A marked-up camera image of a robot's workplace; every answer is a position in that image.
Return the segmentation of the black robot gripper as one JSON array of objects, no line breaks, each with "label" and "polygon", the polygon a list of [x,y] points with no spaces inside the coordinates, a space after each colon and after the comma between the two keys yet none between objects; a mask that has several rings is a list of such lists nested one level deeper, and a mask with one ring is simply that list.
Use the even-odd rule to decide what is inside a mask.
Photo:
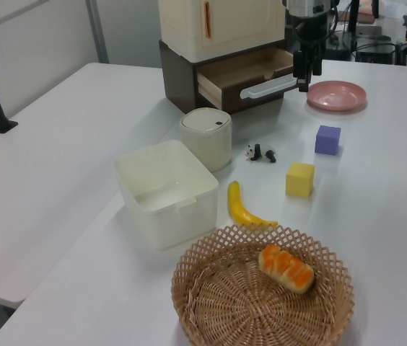
[{"label": "black robot gripper", "polygon": [[322,60],[328,35],[328,15],[316,17],[295,17],[290,15],[292,43],[289,51],[293,53],[293,77],[297,80],[300,92],[308,92],[310,83],[310,59],[303,50],[317,49],[312,53],[312,74],[322,74]]}]

